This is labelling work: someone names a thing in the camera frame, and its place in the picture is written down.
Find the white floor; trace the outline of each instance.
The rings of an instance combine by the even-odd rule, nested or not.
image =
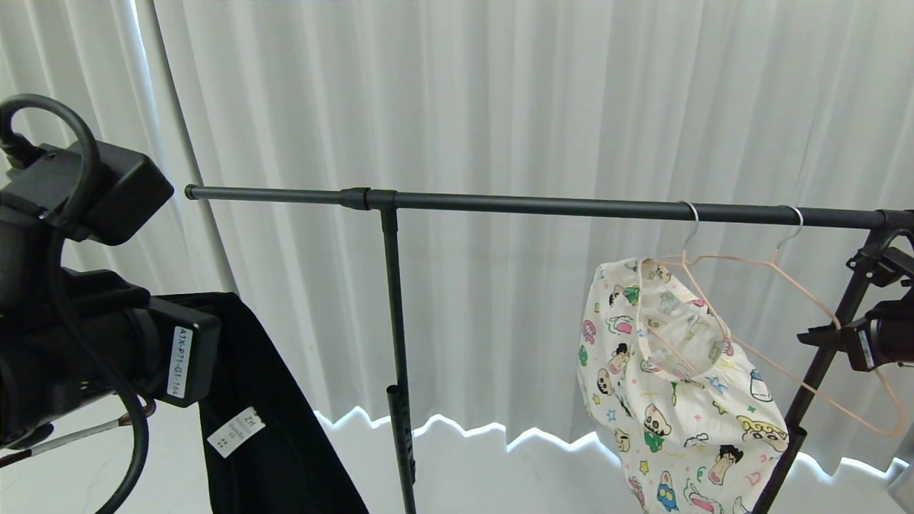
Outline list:
[[[116,401],[92,405],[73,414],[60,431],[97,423],[102,412],[115,414],[118,407]],[[210,511],[196,415],[196,410],[169,406],[156,413],[149,464],[122,512]],[[402,512],[387,421],[371,423],[356,409],[336,426],[325,426],[371,512]],[[498,425],[465,433],[436,418],[416,435],[416,497],[422,514],[641,513],[617,459],[593,434],[567,445],[532,430],[508,445]],[[130,437],[129,430],[116,430],[5,468],[0,512],[93,512],[120,480]],[[884,492],[903,466],[896,461],[888,473],[880,473],[845,460],[829,477],[803,456],[771,512],[903,514]]]

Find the clothing rack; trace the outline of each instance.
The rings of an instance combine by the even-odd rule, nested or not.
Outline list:
[[[352,187],[339,191],[267,189],[248,187],[203,187],[189,185],[185,195],[190,199],[247,200],[265,202],[341,205],[356,210],[379,210],[384,232],[384,254],[387,262],[390,321],[393,331],[397,383],[387,389],[390,423],[394,433],[403,503],[408,514],[415,514],[416,462],[412,451],[412,425],[409,417],[409,380],[406,359],[406,335],[403,328],[403,300],[399,276],[397,240],[398,209],[461,210],[474,212],[510,212],[596,218],[642,220],[695,220],[695,212],[685,202],[648,202],[583,198],[535,198],[487,195],[453,195],[405,193],[390,189]],[[784,206],[693,204],[702,222],[752,223],[764,225],[797,225],[793,209]],[[897,229],[914,230],[914,212],[904,210],[848,210],[801,208],[806,227],[835,227],[869,230],[866,244],[877,241]],[[844,295],[835,311],[842,325],[854,320],[857,308],[869,286],[866,272],[854,269]],[[819,347],[806,371],[804,381],[818,389],[838,349]],[[753,514],[767,514],[781,489],[793,461],[806,438],[800,426],[813,401],[813,394],[801,387],[784,416],[790,442],[775,465],[767,486],[756,502]]]

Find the black cloth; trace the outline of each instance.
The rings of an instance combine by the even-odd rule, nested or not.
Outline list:
[[[367,512],[298,384],[240,298],[205,293],[163,299],[222,320],[212,385],[199,403],[213,512]],[[222,458],[206,438],[250,406],[266,426]]]

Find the curtain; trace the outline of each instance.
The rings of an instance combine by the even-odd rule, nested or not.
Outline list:
[[[166,0],[137,4],[139,38],[127,36],[129,4],[95,3],[102,21],[74,2],[13,5],[0,30],[16,72],[0,91],[56,96],[100,139],[155,157],[179,191],[370,186],[846,209],[903,209],[914,192],[909,3]],[[20,50],[20,37],[34,48]],[[38,117],[25,117],[30,136],[69,140]],[[413,423],[498,422],[509,440],[533,426],[567,441],[593,430],[574,373],[593,269],[679,252],[690,229],[399,216]],[[702,223],[690,249],[764,259],[788,231]],[[781,266],[836,305],[865,236],[806,228]],[[355,405],[387,414],[377,213],[178,194],[122,248],[73,246],[84,268],[156,292],[237,290],[315,408],[334,420]],[[802,375],[813,348],[795,334],[824,314],[764,269],[696,273],[736,334]],[[899,291],[875,291],[864,308]],[[755,360],[786,412],[796,384]],[[886,372],[898,390],[912,385]],[[875,377],[841,358],[823,390],[894,425]],[[827,471],[841,456],[885,467],[898,444],[821,401],[803,427],[803,451]]]

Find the clothes hanger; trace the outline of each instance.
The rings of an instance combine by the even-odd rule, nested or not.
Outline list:
[[[876,432],[877,434],[882,434],[882,435],[885,435],[885,436],[888,436],[888,437],[894,437],[894,436],[896,436],[896,435],[901,434],[901,432],[905,429],[905,413],[904,413],[904,409],[901,407],[901,402],[898,400],[897,394],[896,394],[895,391],[892,389],[891,385],[889,385],[889,383],[888,383],[888,381],[887,381],[885,375],[882,374],[882,371],[881,371],[880,369],[875,369],[874,372],[876,373],[876,375],[877,375],[877,377],[879,378],[879,381],[882,383],[883,387],[884,387],[884,388],[886,389],[886,391],[888,392],[888,396],[889,396],[889,398],[891,398],[892,403],[894,403],[896,413],[898,414],[898,422],[897,422],[897,424],[896,424],[896,426],[895,426],[895,429],[892,430],[891,432],[887,432],[887,431],[885,431],[885,430],[882,430],[882,429],[880,429],[880,428],[877,428],[877,427],[875,427],[873,424],[871,424],[871,423],[867,422],[866,420],[864,420],[863,418],[861,418],[860,416],[854,414],[853,412],[850,412],[850,411],[847,410],[843,405],[841,405],[841,404],[839,404],[838,402],[832,400],[832,398],[829,397],[828,395],[826,395],[825,393],[820,392],[818,389],[816,389],[816,388],[814,388],[813,386],[807,384],[806,382],[804,382],[804,381],[803,381],[802,379],[800,379],[799,377],[793,375],[793,374],[790,373],[788,370],[786,370],[785,368],[783,368],[782,366],[780,366],[779,364],[777,364],[776,362],[774,362],[773,360],[769,359],[767,356],[765,356],[764,354],[762,354],[761,352],[759,352],[758,350],[756,350],[755,348],[753,348],[751,345],[747,344],[745,341],[739,339],[738,337],[733,336],[732,333],[731,333],[730,330],[729,330],[729,327],[727,327],[727,324],[724,323],[723,320],[720,318],[720,316],[717,314],[717,311],[714,309],[714,306],[712,306],[712,305],[711,305],[711,302],[708,301],[707,296],[705,295],[704,291],[702,291],[701,287],[698,285],[697,281],[695,280],[695,277],[692,275],[691,271],[689,270],[689,265],[695,264],[695,263],[700,262],[700,261],[702,261],[702,260],[704,260],[704,259],[723,259],[723,260],[728,260],[728,261],[746,262],[746,263],[750,263],[750,264],[764,265],[765,267],[768,267],[768,268],[771,268],[772,270],[774,270],[776,273],[778,273],[780,276],[782,276],[784,279],[786,279],[788,283],[790,283],[791,285],[793,285],[796,289],[798,289],[801,293],[803,293],[807,298],[809,298],[810,300],[812,300],[813,303],[815,303],[820,309],[823,310],[823,312],[825,312],[829,317],[832,318],[832,324],[834,325],[834,328],[835,328],[835,329],[840,329],[840,328],[841,328],[841,321],[838,320],[838,318],[834,315],[834,312],[832,312],[831,309],[829,309],[827,305],[825,305],[821,300],[819,300],[818,298],[816,298],[816,297],[815,297],[812,293],[810,293],[806,288],[804,288],[803,286],[801,286],[796,280],[794,280],[792,277],[790,277],[785,271],[783,271],[783,270],[775,263],[775,260],[777,259],[777,256],[778,256],[778,253],[780,252],[781,247],[783,247],[784,243],[786,243],[787,241],[789,241],[789,240],[795,238],[795,237],[798,236],[798,235],[800,234],[800,232],[802,231],[802,228],[803,228],[803,217],[802,217],[802,213],[800,212],[800,210],[797,209],[797,208],[795,208],[795,207],[782,206],[782,207],[786,207],[786,208],[788,208],[788,209],[792,209],[794,212],[796,212],[796,213],[797,213],[797,217],[800,219],[800,224],[799,224],[799,226],[798,226],[798,228],[797,228],[796,231],[794,231],[792,234],[788,235],[786,238],[784,238],[783,240],[781,240],[781,241],[778,243],[778,245],[777,245],[777,247],[775,248],[774,252],[771,254],[771,258],[770,258],[768,261],[766,261],[766,262],[765,262],[765,261],[756,261],[756,260],[752,260],[752,259],[746,259],[746,258],[743,258],[743,257],[735,257],[735,256],[731,256],[731,255],[701,255],[701,256],[695,258],[694,261],[691,261],[691,262],[690,262],[690,261],[687,259],[687,255],[686,255],[687,247],[688,247],[688,243],[692,240],[692,238],[695,237],[696,233],[698,232],[698,225],[699,225],[699,223],[700,223],[700,220],[699,220],[699,218],[698,218],[698,211],[697,211],[697,209],[695,208],[695,206],[692,205],[692,204],[689,203],[689,202],[683,202],[683,203],[685,203],[687,206],[689,206],[689,208],[692,209],[693,214],[695,214],[695,225],[694,225],[694,227],[693,227],[693,229],[692,229],[692,232],[689,234],[688,238],[685,240],[685,244],[683,245],[683,250],[682,250],[682,253],[681,253],[681,255],[680,255],[679,262],[666,262],[666,261],[664,261],[664,259],[669,259],[670,257],[664,257],[664,258],[661,258],[660,260],[653,260],[653,261],[654,261],[654,262],[658,262],[658,263],[660,263],[660,264],[664,264],[664,265],[673,265],[673,266],[675,266],[675,267],[677,267],[677,268],[681,268],[681,269],[683,269],[683,271],[685,271],[685,274],[688,276],[689,281],[691,282],[692,286],[695,288],[696,292],[697,292],[698,295],[701,297],[701,299],[705,302],[705,305],[706,305],[707,308],[708,308],[708,312],[711,313],[711,315],[717,320],[717,322],[718,322],[718,324],[720,325],[721,329],[724,331],[725,337],[728,337],[728,338],[730,338],[731,340],[736,341],[736,342],[739,343],[742,347],[744,347],[745,349],[749,350],[750,352],[752,352],[753,354],[755,354],[756,356],[758,356],[760,359],[762,359],[762,360],[764,360],[765,362],[768,362],[769,364],[771,364],[775,369],[777,369],[778,371],[780,371],[781,373],[783,373],[784,375],[786,375],[788,378],[792,379],[792,380],[795,381],[795,382],[798,382],[802,387],[804,387],[806,390],[808,390],[808,391],[811,392],[812,394],[818,396],[819,398],[825,400],[825,401],[828,402],[828,403],[831,403],[831,404],[832,404],[835,408],[837,408],[839,411],[841,411],[841,412],[847,414],[848,416],[854,418],[855,420],[859,421],[859,422],[860,422],[861,424],[863,424],[866,428],[872,430],[873,432]],[[680,359],[682,358],[682,356],[681,356],[678,352],[676,352],[676,355],[677,355]]]

